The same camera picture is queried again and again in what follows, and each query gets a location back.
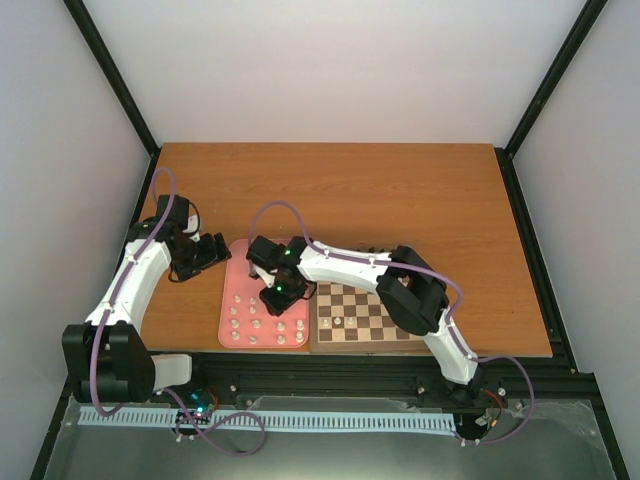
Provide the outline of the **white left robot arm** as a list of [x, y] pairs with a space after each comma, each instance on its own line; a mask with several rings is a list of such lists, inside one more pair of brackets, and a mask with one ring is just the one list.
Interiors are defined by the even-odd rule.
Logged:
[[208, 378], [188, 354], [153, 355], [140, 332], [159, 280], [184, 283], [230, 259], [220, 233], [203, 233], [195, 205], [162, 195], [156, 213], [135, 223], [107, 292], [82, 324], [66, 327], [62, 347], [75, 399], [104, 410], [141, 403], [166, 387], [186, 402], [201, 400]]

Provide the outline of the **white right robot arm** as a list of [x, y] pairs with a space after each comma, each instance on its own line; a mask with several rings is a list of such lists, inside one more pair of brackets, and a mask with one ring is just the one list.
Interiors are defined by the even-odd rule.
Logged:
[[269, 314], [282, 315], [303, 299], [311, 284], [361, 289], [379, 297], [397, 327], [423, 339], [444, 379], [464, 386], [475, 380], [477, 355], [454, 323], [448, 281], [413, 249], [358, 252], [300, 236], [286, 245], [258, 236], [249, 244], [246, 259], [251, 275], [265, 284], [259, 298]]

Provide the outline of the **pink plastic tray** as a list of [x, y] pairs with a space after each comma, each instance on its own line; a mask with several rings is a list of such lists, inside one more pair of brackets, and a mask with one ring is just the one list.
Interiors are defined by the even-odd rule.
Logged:
[[[224, 279], [223, 294], [221, 300], [221, 310], [218, 327], [218, 340], [221, 345], [232, 350], [285, 350], [297, 349], [305, 345], [310, 335], [310, 314], [309, 301], [301, 300], [293, 307], [288, 309], [281, 316], [270, 315], [259, 299], [259, 292], [265, 286], [260, 279], [253, 279], [249, 276], [249, 263], [245, 256], [248, 250], [246, 239], [234, 241], [230, 246], [232, 257], [226, 262], [226, 271]], [[234, 296], [242, 297], [240, 303], [234, 301]], [[255, 297], [257, 302], [255, 305], [249, 303], [249, 298]], [[249, 311], [250, 307], [256, 308], [256, 313], [252, 315]], [[237, 309], [236, 315], [231, 315], [230, 308]], [[230, 324], [232, 319], [239, 322], [238, 328], [233, 328]], [[252, 321], [259, 319], [261, 326], [254, 328]], [[296, 321], [302, 319], [305, 327], [298, 330]], [[283, 332], [277, 330], [277, 324], [283, 322], [286, 329]], [[238, 340], [233, 340], [230, 336], [232, 331], [240, 334]], [[296, 333], [302, 331], [304, 333], [304, 341], [296, 341]], [[258, 338], [256, 345], [249, 343], [249, 336], [254, 335]], [[284, 335], [286, 343], [279, 345], [277, 337]]]

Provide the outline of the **wooden chessboard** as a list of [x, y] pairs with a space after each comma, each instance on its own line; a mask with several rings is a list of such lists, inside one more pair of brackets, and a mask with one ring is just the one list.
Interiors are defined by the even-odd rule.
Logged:
[[421, 337], [400, 329], [380, 298], [360, 288], [320, 282], [310, 300], [315, 354], [427, 355]]

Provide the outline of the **black aluminium frame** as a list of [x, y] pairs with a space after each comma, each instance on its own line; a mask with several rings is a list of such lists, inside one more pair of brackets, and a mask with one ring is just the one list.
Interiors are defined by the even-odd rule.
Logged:
[[[136, 221], [142, 212], [146, 194], [152, 185], [152, 173], [157, 166], [161, 148], [156, 145], [142, 113], [135, 103], [84, 2], [66, 1], [64, 5], [149, 155], [148, 168], [131, 218], [132, 221]], [[524, 248], [529, 273], [543, 314], [543, 320], [547, 325], [551, 323], [555, 325], [559, 341], [564, 348], [564, 355], [570, 367], [574, 367], [576, 362], [569, 346], [567, 332], [559, 311], [555, 292], [551, 286], [548, 270], [542, 259], [538, 238], [533, 231], [531, 217], [513, 165], [513, 159], [606, 5], [605, 1], [587, 1], [584, 4], [514, 133], [511, 135], [507, 146], [495, 150], [520, 241]]]

